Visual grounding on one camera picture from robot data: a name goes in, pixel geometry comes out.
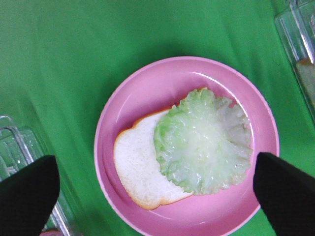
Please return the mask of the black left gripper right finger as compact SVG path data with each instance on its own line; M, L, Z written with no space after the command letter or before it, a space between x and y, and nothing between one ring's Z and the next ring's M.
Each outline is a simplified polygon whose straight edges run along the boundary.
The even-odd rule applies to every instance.
M315 234L314 177L269 152L261 152L253 191L276 235Z

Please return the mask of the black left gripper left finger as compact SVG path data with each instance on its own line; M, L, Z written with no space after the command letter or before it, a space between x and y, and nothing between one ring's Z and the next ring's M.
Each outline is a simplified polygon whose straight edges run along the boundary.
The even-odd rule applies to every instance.
M38 236L60 194L55 156L43 156L0 182L0 234Z

